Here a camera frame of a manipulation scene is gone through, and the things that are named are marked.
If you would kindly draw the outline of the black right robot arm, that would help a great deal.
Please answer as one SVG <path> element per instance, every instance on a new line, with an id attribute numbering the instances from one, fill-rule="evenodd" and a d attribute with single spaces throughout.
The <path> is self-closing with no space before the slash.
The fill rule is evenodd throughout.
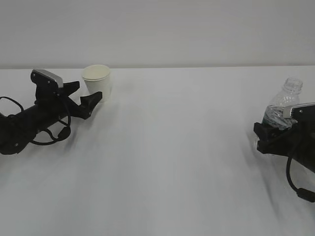
<path id="1" fill-rule="evenodd" d="M 291 157 L 310 171 L 315 171 L 314 119 L 297 119 L 284 130 L 256 122 L 253 131 L 258 137 L 259 152 Z"/>

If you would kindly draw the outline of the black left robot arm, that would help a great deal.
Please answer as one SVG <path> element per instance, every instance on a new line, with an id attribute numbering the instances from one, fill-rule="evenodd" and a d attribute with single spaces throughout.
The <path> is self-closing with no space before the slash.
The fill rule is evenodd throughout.
<path id="1" fill-rule="evenodd" d="M 37 84 L 34 105 L 24 109 L 12 98 L 20 112 L 0 117 L 0 152 L 12 155 L 21 152 L 29 143 L 48 146 L 67 139 L 71 134 L 71 119 L 87 119 L 102 99 L 98 91 L 82 96 L 76 104 L 69 95 L 80 87 L 78 81 L 59 87 L 54 82 Z"/>

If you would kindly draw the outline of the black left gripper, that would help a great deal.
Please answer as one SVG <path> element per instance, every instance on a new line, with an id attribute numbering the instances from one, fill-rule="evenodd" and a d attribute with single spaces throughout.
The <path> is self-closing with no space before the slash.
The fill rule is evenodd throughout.
<path id="1" fill-rule="evenodd" d="M 81 104 L 76 104 L 69 96 L 80 88 L 79 81 L 64 83 L 62 88 L 52 85 L 37 86 L 35 104 L 41 108 L 71 117 L 87 119 L 91 116 L 96 105 L 102 100 L 102 92 L 98 91 L 88 96 L 81 96 Z"/>

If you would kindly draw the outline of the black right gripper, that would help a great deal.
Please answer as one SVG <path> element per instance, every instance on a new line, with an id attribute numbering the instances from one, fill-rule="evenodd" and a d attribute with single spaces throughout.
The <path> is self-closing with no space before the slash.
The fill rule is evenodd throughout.
<path id="1" fill-rule="evenodd" d="M 258 137 L 257 150 L 263 154 L 315 156 L 314 121 L 298 122 L 284 130 L 256 122 L 253 131 Z"/>

